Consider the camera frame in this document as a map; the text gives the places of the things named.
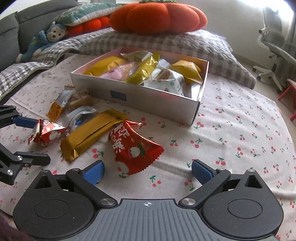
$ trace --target gray ribbed plate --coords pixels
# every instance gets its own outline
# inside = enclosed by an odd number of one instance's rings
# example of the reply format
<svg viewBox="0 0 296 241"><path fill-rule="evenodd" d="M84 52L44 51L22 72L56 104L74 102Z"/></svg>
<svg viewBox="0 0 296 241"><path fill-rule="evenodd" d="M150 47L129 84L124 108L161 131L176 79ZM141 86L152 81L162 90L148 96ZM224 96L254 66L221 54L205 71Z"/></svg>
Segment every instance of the gray ribbed plate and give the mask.
<svg viewBox="0 0 296 241"><path fill-rule="evenodd" d="M99 211L93 223L65 241L230 241L210 228L195 210L174 200L122 199L121 205ZM277 241L269 237L266 241Z"/></svg>

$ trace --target office chair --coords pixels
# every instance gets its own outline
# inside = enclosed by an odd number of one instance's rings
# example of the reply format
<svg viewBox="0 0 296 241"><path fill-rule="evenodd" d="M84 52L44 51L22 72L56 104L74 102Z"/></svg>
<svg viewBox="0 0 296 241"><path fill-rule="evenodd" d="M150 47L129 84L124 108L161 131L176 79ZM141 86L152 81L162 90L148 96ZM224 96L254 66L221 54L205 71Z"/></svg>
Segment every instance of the office chair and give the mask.
<svg viewBox="0 0 296 241"><path fill-rule="evenodd" d="M281 19L278 13L278 10L274 11L270 7L263 8L265 27L259 30L260 36L257 40L257 43L260 46L269 49L274 54L272 56L269 56L269 58L276 56L277 61L274 63L271 70L254 66L253 72L256 72L256 70L261 72L257 76L257 80L259 81L261 80L261 78L272 78L277 87L282 91L283 87L279 83L274 73L277 67L278 59L282 57L293 65L296 65L296 59L285 51L289 49L288 45L291 45L291 43L289 41L285 41L285 37L282 35Z"/></svg>

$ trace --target chair backrest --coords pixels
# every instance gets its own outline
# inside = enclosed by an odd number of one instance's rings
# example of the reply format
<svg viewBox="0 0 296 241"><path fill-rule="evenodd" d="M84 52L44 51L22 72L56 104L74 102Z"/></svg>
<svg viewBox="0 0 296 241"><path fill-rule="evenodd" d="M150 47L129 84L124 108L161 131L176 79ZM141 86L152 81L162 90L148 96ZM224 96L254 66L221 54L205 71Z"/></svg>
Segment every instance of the chair backrest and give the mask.
<svg viewBox="0 0 296 241"><path fill-rule="evenodd" d="M282 47L284 44L285 38L281 34L282 26L281 26L281 18L279 17L278 10L274 11L270 7L264 7L263 16L264 16L265 27L273 28L274 30L277 30L279 33L266 32L262 37L262 41L275 44L278 47Z"/></svg>

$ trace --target red stool leg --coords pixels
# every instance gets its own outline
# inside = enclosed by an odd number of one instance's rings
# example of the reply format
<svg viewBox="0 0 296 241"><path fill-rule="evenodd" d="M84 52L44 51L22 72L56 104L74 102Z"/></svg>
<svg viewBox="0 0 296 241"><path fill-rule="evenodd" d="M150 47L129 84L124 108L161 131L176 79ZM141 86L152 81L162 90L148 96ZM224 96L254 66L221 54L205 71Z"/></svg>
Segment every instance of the red stool leg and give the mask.
<svg viewBox="0 0 296 241"><path fill-rule="evenodd" d="M294 114L291 116L290 121L295 120L295 118L296 118L296 113L294 113Z"/></svg>
<svg viewBox="0 0 296 241"><path fill-rule="evenodd" d="M289 85L289 87L279 96L278 100L281 100L281 98L284 97L285 94L292 88L292 85Z"/></svg>

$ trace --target green pillow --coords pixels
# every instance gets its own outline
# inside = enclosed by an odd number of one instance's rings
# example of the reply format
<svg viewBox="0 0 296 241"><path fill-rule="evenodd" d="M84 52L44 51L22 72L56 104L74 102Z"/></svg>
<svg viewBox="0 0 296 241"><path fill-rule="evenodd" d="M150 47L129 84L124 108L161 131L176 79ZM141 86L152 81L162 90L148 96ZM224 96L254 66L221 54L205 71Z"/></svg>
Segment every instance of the green pillow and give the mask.
<svg viewBox="0 0 296 241"><path fill-rule="evenodd" d="M89 20L107 16L121 5L116 3L84 3L73 7L54 18L57 23L66 26L76 26Z"/></svg>

